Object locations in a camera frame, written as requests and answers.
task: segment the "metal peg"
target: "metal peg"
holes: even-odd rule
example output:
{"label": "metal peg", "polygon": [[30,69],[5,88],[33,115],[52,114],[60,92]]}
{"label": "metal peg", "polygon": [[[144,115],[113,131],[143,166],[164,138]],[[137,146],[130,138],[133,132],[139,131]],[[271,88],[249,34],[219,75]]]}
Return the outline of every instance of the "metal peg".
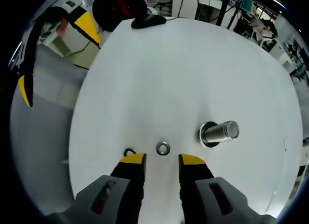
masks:
{"label": "metal peg", "polygon": [[214,147],[224,140],[234,140],[239,135],[239,127],[235,121],[222,124],[207,122],[199,130],[199,141],[204,147]]}

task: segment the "metal washer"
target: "metal washer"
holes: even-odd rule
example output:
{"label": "metal washer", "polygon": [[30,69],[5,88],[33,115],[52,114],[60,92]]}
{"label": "metal washer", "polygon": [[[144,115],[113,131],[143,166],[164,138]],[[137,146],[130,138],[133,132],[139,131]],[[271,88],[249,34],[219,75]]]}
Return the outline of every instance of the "metal washer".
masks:
{"label": "metal washer", "polygon": [[[162,147],[162,146],[165,146],[166,150],[164,152],[160,151],[160,147]],[[159,155],[168,155],[169,152],[170,152],[170,145],[168,143],[166,143],[166,142],[160,142],[160,143],[157,144],[155,149],[156,149],[156,152]]]}

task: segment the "small ring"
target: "small ring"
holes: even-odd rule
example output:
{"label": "small ring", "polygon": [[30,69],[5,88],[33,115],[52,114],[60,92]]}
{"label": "small ring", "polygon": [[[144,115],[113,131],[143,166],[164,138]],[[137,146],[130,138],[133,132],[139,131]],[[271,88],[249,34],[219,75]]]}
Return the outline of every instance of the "small ring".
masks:
{"label": "small ring", "polygon": [[[164,152],[160,151],[160,147],[161,146],[165,146],[166,150]],[[166,142],[160,142],[157,144],[156,146],[156,152],[159,154],[159,155],[168,155],[169,152],[170,152],[170,145]]]}
{"label": "small ring", "polygon": [[136,154],[136,151],[135,151],[133,148],[127,148],[127,149],[125,149],[124,157],[127,156],[127,153],[128,153],[128,152],[132,152],[133,154]]}

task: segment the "black cable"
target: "black cable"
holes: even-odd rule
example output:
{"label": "black cable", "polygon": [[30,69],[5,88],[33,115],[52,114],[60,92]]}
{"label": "black cable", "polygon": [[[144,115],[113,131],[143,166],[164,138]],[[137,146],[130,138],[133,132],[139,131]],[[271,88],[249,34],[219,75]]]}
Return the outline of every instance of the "black cable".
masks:
{"label": "black cable", "polygon": [[235,5],[238,5],[237,8],[235,9],[235,12],[234,14],[232,15],[231,19],[230,19],[230,22],[228,23],[228,26],[226,27],[227,29],[230,29],[234,19],[235,19],[235,16],[237,14],[238,16],[238,12],[240,11],[240,8],[242,7],[242,0],[240,0],[238,3],[236,3]]}
{"label": "black cable", "polygon": [[[224,12],[224,14],[227,13],[228,11],[230,11],[230,10],[231,10],[232,8],[234,8],[236,5],[238,5],[238,3],[235,3],[232,7],[230,7],[229,9],[227,9],[227,10]],[[211,21],[214,21],[215,19],[218,19],[218,17],[219,17],[219,16],[215,17],[214,19],[210,20],[208,23],[210,23]]]}
{"label": "black cable", "polygon": [[181,11],[182,8],[183,8],[183,0],[180,2],[180,6],[179,6],[179,11],[178,11],[177,17],[179,17],[180,11]]}
{"label": "black cable", "polygon": [[82,69],[85,69],[85,70],[89,70],[89,68],[86,68],[86,67],[84,67],[84,66],[79,66],[79,65],[76,65],[76,64],[74,64],[75,66],[77,66],[77,67],[79,67],[79,68],[82,68]]}
{"label": "black cable", "polygon": [[169,19],[169,20],[166,19],[166,21],[175,20],[175,19],[177,19],[177,18],[179,18],[179,17],[174,17],[174,18]]}

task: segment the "person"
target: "person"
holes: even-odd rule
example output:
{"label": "person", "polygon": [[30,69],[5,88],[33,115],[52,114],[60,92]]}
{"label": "person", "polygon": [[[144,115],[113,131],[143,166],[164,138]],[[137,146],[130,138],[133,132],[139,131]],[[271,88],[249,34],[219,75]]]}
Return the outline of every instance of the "person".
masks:
{"label": "person", "polygon": [[121,21],[147,14],[144,0],[94,0],[92,12],[103,31],[112,32]]}
{"label": "person", "polygon": [[262,37],[276,38],[278,33],[274,23],[270,20],[255,19],[250,24]]}

